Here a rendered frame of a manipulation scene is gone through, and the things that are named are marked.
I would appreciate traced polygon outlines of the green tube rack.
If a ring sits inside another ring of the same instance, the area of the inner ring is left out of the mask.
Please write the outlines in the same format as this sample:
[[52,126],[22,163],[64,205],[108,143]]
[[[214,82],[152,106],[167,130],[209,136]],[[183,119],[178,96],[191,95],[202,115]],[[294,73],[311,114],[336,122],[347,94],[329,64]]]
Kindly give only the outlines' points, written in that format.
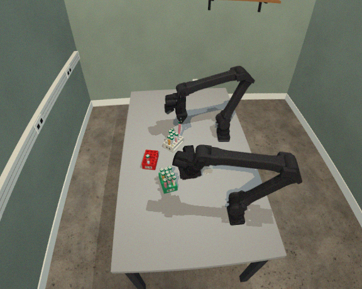
[[177,191],[178,190],[178,187],[177,187],[177,183],[176,183],[176,181],[175,181],[175,186],[173,186],[173,183],[172,183],[172,186],[171,187],[169,187],[168,186],[168,183],[167,183],[167,188],[165,188],[164,187],[164,182],[162,181],[162,178],[161,178],[161,175],[160,175],[160,173],[158,173],[159,174],[159,178],[160,178],[160,183],[161,183],[161,185],[162,185],[162,189],[163,189],[163,192],[166,194],[166,193],[169,193],[169,192],[174,192],[174,191]]

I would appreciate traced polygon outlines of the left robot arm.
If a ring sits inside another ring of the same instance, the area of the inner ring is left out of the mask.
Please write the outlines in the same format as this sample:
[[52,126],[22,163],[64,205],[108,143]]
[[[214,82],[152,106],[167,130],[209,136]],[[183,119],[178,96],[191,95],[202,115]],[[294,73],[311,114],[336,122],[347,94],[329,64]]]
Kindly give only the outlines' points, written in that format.
[[296,157],[291,153],[281,151],[278,155],[273,156],[229,151],[204,144],[198,145],[194,151],[194,146],[189,145],[184,146],[183,151],[176,152],[172,165],[183,168],[184,171],[188,167],[189,171],[192,173],[197,173],[204,166],[209,165],[238,166],[271,170],[280,173],[249,191],[244,192],[241,190],[229,194],[227,211],[230,225],[234,226],[245,223],[244,211],[246,211],[247,206],[254,201],[287,185],[302,183],[299,166],[296,164]]

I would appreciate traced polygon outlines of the red block with round holes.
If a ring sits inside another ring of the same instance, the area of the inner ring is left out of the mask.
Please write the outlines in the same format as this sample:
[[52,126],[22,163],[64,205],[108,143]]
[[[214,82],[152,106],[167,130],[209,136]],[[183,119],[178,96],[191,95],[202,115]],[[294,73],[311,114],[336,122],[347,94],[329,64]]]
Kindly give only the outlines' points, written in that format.
[[[146,162],[147,154],[150,155],[150,164],[147,164],[147,162]],[[158,161],[158,151],[146,150],[145,155],[143,157],[143,161],[142,161],[142,168],[147,169],[147,170],[155,170],[157,161]]]

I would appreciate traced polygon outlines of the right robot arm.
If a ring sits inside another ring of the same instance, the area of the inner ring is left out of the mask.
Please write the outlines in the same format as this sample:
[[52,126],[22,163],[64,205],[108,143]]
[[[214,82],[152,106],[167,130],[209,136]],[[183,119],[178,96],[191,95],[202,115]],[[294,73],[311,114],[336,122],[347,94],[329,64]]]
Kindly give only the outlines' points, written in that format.
[[[186,105],[186,96],[198,90],[208,87],[219,85],[229,81],[240,81],[232,97],[230,98],[227,106],[219,114],[216,115],[216,123],[218,123],[217,135],[219,140],[230,139],[230,121],[231,116],[239,104],[241,98],[246,92],[247,88],[254,84],[255,80],[242,66],[230,68],[227,72],[212,75],[203,79],[183,82],[176,86],[177,93],[166,95],[165,112],[170,114],[176,111],[176,114],[182,114],[182,107]],[[179,99],[178,99],[179,98]],[[180,100],[181,99],[181,100]],[[177,106],[178,105],[178,106]]]

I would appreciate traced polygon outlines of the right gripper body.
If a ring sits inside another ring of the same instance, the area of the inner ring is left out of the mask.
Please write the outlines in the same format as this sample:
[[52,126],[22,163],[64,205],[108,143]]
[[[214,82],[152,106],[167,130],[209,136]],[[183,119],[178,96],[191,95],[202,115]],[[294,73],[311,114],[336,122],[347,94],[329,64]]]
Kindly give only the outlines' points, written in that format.
[[176,114],[177,117],[187,117],[186,105],[182,107],[182,114]]

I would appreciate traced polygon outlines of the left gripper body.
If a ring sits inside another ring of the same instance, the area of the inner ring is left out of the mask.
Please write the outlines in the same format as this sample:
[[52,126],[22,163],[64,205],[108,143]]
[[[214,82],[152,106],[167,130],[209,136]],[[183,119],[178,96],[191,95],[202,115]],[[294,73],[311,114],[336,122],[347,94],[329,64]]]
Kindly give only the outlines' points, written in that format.
[[191,179],[191,178],[197,178],[197,177],[200,177],[202,174],[201,174],[201,171],[199,171],[198,173],[192,173],[189,171],[188,167],[187,169],[184,171],[183,168],[178,168],[179,169],[179,172],[180,172],[180,179]]

